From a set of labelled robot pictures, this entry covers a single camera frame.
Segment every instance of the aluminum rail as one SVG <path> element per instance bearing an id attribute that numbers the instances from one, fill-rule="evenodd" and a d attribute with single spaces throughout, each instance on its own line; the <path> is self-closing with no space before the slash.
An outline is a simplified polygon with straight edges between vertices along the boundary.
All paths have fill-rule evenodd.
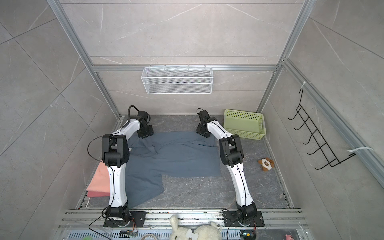
<path id="1" fill-rule="evenodd" d="M 307 22 L 308 17 L 310 16 L 310 14 L 312 12 L 312 9 L 313 9 L 315 3 L 316 3 L 316 0 L 306 0 L 303 3 L 303 7 L 301 8 L 299 16 L 297 17 L 295 25 L 293 26 L 291 35 L 289 36 L 288 41 L 284 47 L 284 50 L 280 56 L 279 62 L 277 64 L 277 66 L 278 66 L 277 71 L 273 73 L 273 75 L 272 75 L 272 77 L 271 77 L 271 79 L 270 79 L 270 81 L 269 81 L 269 83 L 268 83 L 268 85 L 264 91 L 264 94 L 263 94 L 263 97 L 259 103 L 259 106 L 257 107 L 257 110 L 256 110 L 257 113 L 261 113 L 263 111 L 264 106 L 265 106 L 266 102 L 268 101 L 269 96 L 271 95 L 272 89 L 275 86 L 277 79 L 280 76 L 282 61 L 284 58 L 289 57 L 289 55 L 291 54 L 292 49 L 295 46 L 295 43 L 296 43 L 301 31 L 303 30 L 303 27 L 304 27 L 305 23 Z"/>
<path id="2" fill-rule="evenodd" d="M 289 59 L 284 59 L 283 66 L 290 74 L 292 74 L 300 85 L 304 81 L 308 82 L 308 79 Z M 303 89 L 352 149 L 369 147 L 362 137 L 357 134 L 343 117 L 340 116 L 337 110 L 325 99 L 312 83 L 304 84 Z M 355 153 L 384 188 L 384 165 L 381 158 L 374 151 L 368 149 L 361 149 Z"/>
<path id="3" fill-rule="evenodd" d="M 211 67 L 214 71 L 276 71 L 276 65 L 93 65 L 94 71 L 143 71 L 145 67 Z"/>
<path id="4" fill-rule="evenodd" d="M 177 214 L 179 226 L 197 228 L 203 224 L 215 222 L 224 226 L 221 209 L 131 209 L 131 211 L 146 211 L 144 227 L 140 229 L 168 230 L 172 229 L 169 218 Z M 259 209 L 264 218 L 265 227 L 258 229 L 280 229 L 280 228 L 308 228 L 307 222 L 301 209 Z M 58 230 L 87 230 L 88 225 L 101 215 L 102 209 L 79 209 L 68 210 L 61 221 Z M 94 228 L 102 228 L 104 218 L 100 218 L 92 225 Z M 131 228 L 119 228 L 119 230 L 130 230 Z M 253 227 L 230 227 L 230 229 L 253 229 Z"/>
<path id="5" fill-rule="evenodd" d="M 88 72 L 90 73 L 91 77 L 95 81 L 97 87 L 101 91 L 102 95 L 104 96 L 106 102 L 108 103 L 109 107 L 111 108 L 113 114 L 116 118 L 120 117 L 119 111 L 112 100 L 111 96 L 109 95 L 109 91 L 105 87 L 103 81 L 101 80 L 100 76 L 92 69 L 92 62 L 89 58 L 89 55 L 85 51 L 84 46 L 81 44 L 78 36 L 76 35 L 76 32 L 74 31 L 71 22 L 69 21 L 67 15 L 64 12 L 64 9 L 61 5 L 61 3 L 58 0 L 47 0 L 48 4 L 51 6 L 52 11 L 55 13 L 57 19 L 59 20 L 60 24 L 62 25 L 65 33 L 67 34 L 68 38 L 70 39 L 73 47 L 75 48 L 76 52 L 80 56 L 81 60 L 83 61 L 85 67 L 87 68 Z"/>

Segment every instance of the plush toy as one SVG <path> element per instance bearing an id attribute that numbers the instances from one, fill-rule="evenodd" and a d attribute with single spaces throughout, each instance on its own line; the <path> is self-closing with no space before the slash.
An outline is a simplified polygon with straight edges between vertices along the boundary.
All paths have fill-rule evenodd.
<path id="1" fill-rule="evenodd" d="M 179 227 L 176 215 L 171 216 L 169 221 L 173 231 L 169 240 L 221 240 L 221 228 L 217 228 L 213 222 L 211 225 L 198 227 L 192 233 L 192 230 L 188 228 Z"/>
<path id="2" fill-rule="evenodd" d="M 269 159 L 268 157 L 263 158 L 262 160 L 259 160 L 257 162 L 261 164 L 264 172 L 271 170 L 275 166 L 275 162 L 272 159 Z"/>
<path id="3" fill-rule="evenodd" d="M 221 240 L 221 227 L 217 228 L 214 222 L 211 225 L 202 225 L 195 230 L 199 234 L 197 240 Z"/>

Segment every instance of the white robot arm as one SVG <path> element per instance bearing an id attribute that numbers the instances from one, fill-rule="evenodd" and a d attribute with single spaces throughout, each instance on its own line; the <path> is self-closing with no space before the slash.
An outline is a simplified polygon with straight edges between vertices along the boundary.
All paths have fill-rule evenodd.
<path id="1" fill-rule="evenodd" d="M 131 107 L 138 111 L 137 116 L 130 117 Z M 131 213 L 125 191 L 125 169 L 129 160 L 127 140 L 135 132 L 141 138 L 153 135 L 152 126 L 147 124 L 150 119 L 146 111 L 139 111 L 132 105 L 128 108 L 127 122 L 116 132 L 103 136 L 102 160 L 107 165 L 110 189 L 105 227 L 125 227 L 130 223 Z"/>
<path id="2" fill-rule="evenodd" d="M 248 225 L 252 222 L 257 222 L 259 226 L 264 225 L 261 212 L 257 211 L 245 180 L 243 171 L 244 154 L 240 137 L 237 134 L 232 135 L 225 130 L 216 118 L 209 116 L 207 111 L 200 111 L 198 116 L 200 124 L 196 132 L 204 137 L 209 137 L 212 133 L 219 140 L 221 161 L 227 166 L 235 187 L 236 214 L 239 224 Z"/>
<path id="3" fill-rule="evenodd" d="M 108 167 L 110 186 L 110 199 L 109 205 L 106 207 L 104 227 L 125 227 L 130 223 L 131 213 L 139 213 L 129 211 L 125 191 L 125 169 L 129 159 L 127 140 L 135 132 L 141 138 L 151 136 L 153 135 L 153 128 L 148 125 L 151 117 L 145 111 L 139 111 L 136 108 L 137 116 L 130 117 L 129 110 L 131 107 L 136 108 L 135 106 L 129 107 L 127 122 L 116 132 L 104 135 L 102 140 L 102 160 Z M 221 161 L 227 166 L 235 187 L 236 221 L 238 220 L 241 225 L 257 222 L 257 226 L 264 226 L 261 212 L 257 211 L 245 180 L 243 172 L 244 154 L 240 137 L 226 131 L 216 118 L 209 116 L 207 111 L 199 112 L 198 116 L 201 123 L 196 132 L 204 137 L 209 137 L 212 133 L 219 140 Z"/>

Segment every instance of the white wire basket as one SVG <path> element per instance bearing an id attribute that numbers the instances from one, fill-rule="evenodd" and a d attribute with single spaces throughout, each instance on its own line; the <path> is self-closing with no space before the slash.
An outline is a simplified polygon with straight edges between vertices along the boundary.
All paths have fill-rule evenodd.
<path id="1" fill-rule="evenodd" d="M 148 94 L 211 93 L 211 67 L 146 67 L 141 75 Z"/>

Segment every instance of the floor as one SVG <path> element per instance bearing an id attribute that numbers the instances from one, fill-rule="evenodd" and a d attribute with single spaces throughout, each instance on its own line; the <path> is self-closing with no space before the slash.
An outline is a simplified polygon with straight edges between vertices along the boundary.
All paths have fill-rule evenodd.
<path id="1" fill-rule="evenodd" d="M 216 116 L 223 124 L 223 116 Z M 195 131 L 198 116 L 151 116 L 155 132 Z M 257 208 L 288 208 L 275 169 L 263 172 L 257 160 L 270 157 L 265 141 L 241 139 L 244 173 Z M 220 177 L 176 178 L 163 175 L 164 193 L 137 208 L 236 208 L 235 189 L 227 168 Z M 109 197 L 93 197 L 88 207 L 105 207 Z"/>

